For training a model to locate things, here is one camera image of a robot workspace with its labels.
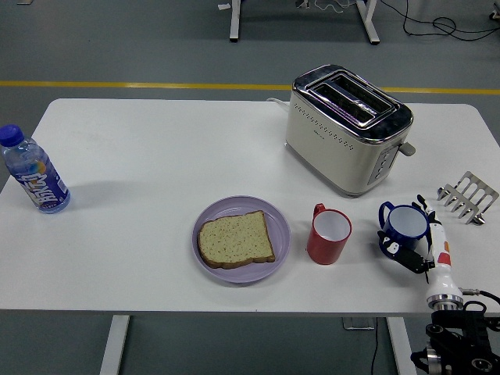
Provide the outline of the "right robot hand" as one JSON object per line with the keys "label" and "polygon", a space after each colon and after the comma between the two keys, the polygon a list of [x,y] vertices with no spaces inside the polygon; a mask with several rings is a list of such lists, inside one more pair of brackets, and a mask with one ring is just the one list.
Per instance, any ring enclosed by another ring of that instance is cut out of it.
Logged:
{"label": "right robot hand", "polygon": [[427,304],[433,310],[460,310],[463,293],[452,279],[445,229],[435,209],[418,195],[410,205],[384,202],[378,211],[380,250],[391,260],[427,278]]}

